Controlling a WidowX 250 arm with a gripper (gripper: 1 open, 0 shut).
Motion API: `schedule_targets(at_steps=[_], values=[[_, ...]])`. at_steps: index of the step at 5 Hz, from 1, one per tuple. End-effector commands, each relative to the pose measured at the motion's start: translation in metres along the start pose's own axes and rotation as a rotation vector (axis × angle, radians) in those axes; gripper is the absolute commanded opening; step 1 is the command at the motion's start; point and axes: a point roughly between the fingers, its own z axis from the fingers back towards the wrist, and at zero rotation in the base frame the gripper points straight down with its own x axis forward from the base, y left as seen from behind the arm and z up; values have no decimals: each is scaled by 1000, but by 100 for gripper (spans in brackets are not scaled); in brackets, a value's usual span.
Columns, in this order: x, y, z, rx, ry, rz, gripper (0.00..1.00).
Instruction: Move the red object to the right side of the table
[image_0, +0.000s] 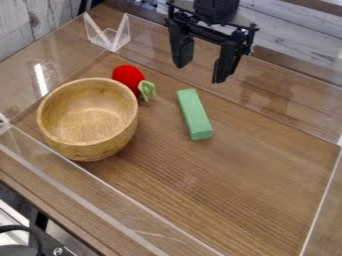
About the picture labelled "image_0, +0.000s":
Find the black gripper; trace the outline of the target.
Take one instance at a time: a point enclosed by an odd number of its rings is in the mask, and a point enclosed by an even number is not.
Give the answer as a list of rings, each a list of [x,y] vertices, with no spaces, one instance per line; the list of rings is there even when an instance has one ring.
[[[194,57],[198,36],[220,45],[214,64],[212,82],[223,83],[235,72],[242,53],[248,55],[259,26],[238,12],[240,0],[167,0],[172,61],[183,68]]]

